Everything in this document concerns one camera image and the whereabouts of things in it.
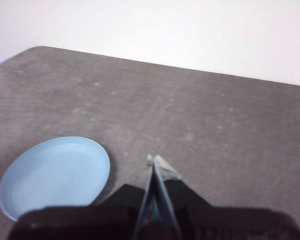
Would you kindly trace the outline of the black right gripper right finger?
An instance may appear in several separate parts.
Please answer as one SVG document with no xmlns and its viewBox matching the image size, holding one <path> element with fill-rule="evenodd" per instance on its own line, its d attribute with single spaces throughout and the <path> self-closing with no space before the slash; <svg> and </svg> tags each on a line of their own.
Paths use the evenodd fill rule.
<svg viewBox="0 0 300 240">
<path fill-rule="evenodd" d="M 265 208 L 215 206 L 192 190 L 162 157 L 153 158 L 186 240 L 300 240 L 292 217 Z"/>
</svg>

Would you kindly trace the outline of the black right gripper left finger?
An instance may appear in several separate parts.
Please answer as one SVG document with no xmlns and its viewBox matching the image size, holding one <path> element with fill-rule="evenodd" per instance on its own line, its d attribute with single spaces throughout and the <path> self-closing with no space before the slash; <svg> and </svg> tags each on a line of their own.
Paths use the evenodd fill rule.
<svg viewBox="0 0 300 240">
<path fill-rule="evenodd" d="M 100 204 L 46 207 L 22 215 L 8 235 L 10 240 L 131 239 L 152 173 L 148 155 L 130 181 Z"/>
</svg>

